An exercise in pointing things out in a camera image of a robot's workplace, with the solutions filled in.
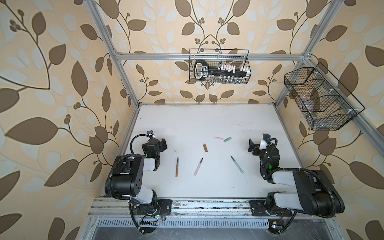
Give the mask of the brown fountain pen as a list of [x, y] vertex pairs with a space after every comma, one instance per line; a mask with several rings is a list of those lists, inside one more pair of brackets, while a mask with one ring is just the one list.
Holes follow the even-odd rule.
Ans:
[[176, 162], [176, 171], [175, 171], [175, 177], [177, 178], [179, 174], [179, 157], [177, 157], [177, 162]]

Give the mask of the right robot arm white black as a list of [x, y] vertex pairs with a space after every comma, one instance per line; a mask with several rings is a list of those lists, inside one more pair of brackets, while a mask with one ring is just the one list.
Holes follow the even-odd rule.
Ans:
[[260, 159], [260, 175], [269, 184], [293, 187], [294, 192], [270, 192], [265, 200], [251, 200], [253, 216], [292, 216], [293, 213], [332, 218], [345, 204], [322, 170], [281, 168], [277, 139], [264, 135], [259, 144], [249, 141], [248, 151]]

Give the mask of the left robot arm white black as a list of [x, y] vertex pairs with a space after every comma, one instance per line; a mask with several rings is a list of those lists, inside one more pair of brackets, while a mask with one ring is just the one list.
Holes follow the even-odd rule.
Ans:
[[[133, 143], [146, 137], [142, 154], [135, 154]], [[144, 186], [144, 173], [157, 171], [161, 164], [161, 153], [168, 149], [165, 139], [157, 139], [152, 131], [139, 134], [130, 141], [130, 153], [117, 156], [105, 183], [105, 193], [116, 200], [127, 201], [144, 211], [159, 208], [155, 190]]]

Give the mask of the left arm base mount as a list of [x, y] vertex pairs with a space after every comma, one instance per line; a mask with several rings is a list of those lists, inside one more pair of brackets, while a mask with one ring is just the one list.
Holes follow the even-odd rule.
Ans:
[[171, 199], [154, 199], [150, 204], [134, 205], [133, 209], [137, 215], [168, 216], [172, 211], [172, 203]]

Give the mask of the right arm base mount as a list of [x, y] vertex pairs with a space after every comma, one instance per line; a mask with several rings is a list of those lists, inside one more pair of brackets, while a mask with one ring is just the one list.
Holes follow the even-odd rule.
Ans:
[[291, 217], [292, 211], [277, 207], [275, 204], [268, 203], [267, 200], [249, 201], [253, 217]]

